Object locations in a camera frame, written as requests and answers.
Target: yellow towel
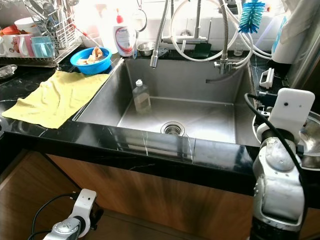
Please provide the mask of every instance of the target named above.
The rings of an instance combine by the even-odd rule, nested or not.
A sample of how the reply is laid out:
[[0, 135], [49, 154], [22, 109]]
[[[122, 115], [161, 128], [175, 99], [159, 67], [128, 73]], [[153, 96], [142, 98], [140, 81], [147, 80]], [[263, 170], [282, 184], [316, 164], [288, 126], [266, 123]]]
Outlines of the yellow towel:
[[2, 113], [3, 117], [57, 129], [95, 95], [108, 74], [86, 76], [56, 71], [25, 99]]

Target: white dish soap bottle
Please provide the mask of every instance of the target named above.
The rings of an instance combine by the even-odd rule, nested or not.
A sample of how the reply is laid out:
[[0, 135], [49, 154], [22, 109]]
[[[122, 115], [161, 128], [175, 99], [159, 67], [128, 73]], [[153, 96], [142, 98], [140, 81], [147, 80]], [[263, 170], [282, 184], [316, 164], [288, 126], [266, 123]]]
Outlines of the white dish soap bottle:
[[130, 28], [121, 15], [119, 9], [116, 9], [118, 15], [116, 16], [117, 25], [113, 27], [113, 38], [118, 52], [123, 57], [132, 56], [132, 47], [136, 39], [136, 32]]
[[135, 109], [139, 114], [149, 113], [151, 103], [148, 86], [144, 85], [141, 79], [137, 80], [135, 85], [136, 88], [132, 91]]

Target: countertop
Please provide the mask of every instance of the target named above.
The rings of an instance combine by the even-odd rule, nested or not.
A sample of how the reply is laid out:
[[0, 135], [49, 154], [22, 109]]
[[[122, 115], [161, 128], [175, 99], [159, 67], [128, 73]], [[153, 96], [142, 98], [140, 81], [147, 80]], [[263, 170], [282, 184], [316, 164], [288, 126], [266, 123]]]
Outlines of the countertop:
[[[111, 58], [109, 73], [120, 60]], [[253, 56], [251, 73], [258, 90], [260, 75], [269, 68], [267, 60]], [[60, 69], [77, 72], [64, 59]], [[0, 83], [0, 113], [25, 98], [54, 74], [54, 68], [18, 67], [13, 78]], [[274, 89], [282, 87], [283, 73], [275, 73]], [[0, 116], [0, 137], [6, 146], [78, 159], [116, 168], [175, 179], [240, 194], [253, 195], [256, 183], [253, 160], [258, 147], [179, 137], [155, 132], [72, 121], [59, 129]], [[309, 206], [320, 209], [320, 172], [306, 171], [310, 189]]]

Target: drain strainer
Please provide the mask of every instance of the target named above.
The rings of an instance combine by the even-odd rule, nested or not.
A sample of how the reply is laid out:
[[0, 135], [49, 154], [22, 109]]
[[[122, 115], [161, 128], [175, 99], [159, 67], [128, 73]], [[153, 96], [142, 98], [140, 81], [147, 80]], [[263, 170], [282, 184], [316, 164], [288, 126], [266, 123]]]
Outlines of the drain strainer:
[[169, 121], [161, 127], [160, 132], [162, 134], [184, 136], [185, 135], [185, 127], [180, 122]]

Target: kitchen sink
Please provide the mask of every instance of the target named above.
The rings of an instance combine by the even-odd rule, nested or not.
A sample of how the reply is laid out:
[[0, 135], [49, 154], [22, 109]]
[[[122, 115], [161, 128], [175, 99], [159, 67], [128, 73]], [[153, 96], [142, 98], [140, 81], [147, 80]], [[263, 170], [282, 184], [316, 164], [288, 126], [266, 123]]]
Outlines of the kitchen sink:
[[[244, 94], [253, 91], [249, 67], [221, 76], [212, 62], [121, 59], [108, 81], [74, 121], [209, 141], [259, 146]], [[151, 112], [138, 114], [132, 89], [149, 87]]]

